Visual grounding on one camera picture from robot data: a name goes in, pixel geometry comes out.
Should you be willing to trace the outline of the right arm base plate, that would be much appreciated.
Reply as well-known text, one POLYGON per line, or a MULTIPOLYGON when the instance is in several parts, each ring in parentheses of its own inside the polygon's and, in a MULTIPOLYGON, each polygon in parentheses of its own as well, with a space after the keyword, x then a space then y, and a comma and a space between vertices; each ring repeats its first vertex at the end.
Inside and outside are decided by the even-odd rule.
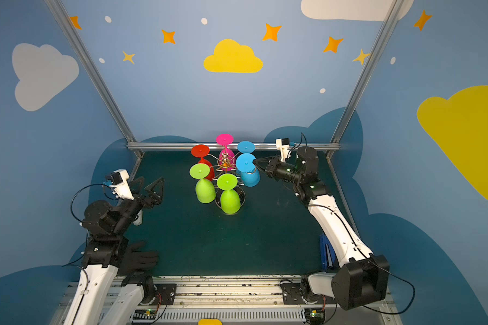
POLYGON ((281 281, 279 283, 284 305, 327 305, 335 304, 333 297, 316 295, 309 286, 302 283, 281 281))

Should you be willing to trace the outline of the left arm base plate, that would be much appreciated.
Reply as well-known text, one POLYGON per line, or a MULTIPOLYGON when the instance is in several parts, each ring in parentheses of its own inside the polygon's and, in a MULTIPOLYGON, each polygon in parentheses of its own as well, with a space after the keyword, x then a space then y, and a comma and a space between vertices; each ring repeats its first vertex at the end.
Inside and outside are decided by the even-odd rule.
POLYGON ((176 284, 153 284, 143 286, 144 296, 141 305, 172 306, 176 298, 176 284))

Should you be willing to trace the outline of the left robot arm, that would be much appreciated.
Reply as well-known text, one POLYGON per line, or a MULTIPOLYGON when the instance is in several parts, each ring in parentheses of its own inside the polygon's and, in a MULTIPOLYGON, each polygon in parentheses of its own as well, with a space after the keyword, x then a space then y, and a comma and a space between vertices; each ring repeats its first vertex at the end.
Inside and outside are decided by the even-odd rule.
POLYGON ((141 223, 143 210, 163 202, 164 184, 162 177, 148 186, 143 177, 131 181, 125 169, 100 184, 119 202, 97 200, 84 211, 81 226, 88 237, 65 324, 127 324, 140 304, 163 304, 150 272, 159 260, 157 252, 142 252, 144 243, 131 245, 124 234, 141 223))

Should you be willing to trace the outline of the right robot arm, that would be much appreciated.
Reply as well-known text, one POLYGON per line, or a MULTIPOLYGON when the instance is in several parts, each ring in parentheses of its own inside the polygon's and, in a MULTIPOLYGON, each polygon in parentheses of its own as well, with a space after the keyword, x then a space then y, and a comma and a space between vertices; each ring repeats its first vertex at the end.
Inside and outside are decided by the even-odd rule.
POLYGON ((282 161, 279 155, 255 159, 253 164, 268 177, 293 184, 295 195, 317 220, 335 252, 338 272, 307 276, 310 292, 335 299, 343 310, 384 300, 389 262, 383 255, 374 255, 347 222, 319 178, 317 151, 312 147, 299 148, 295 164, 282 161))

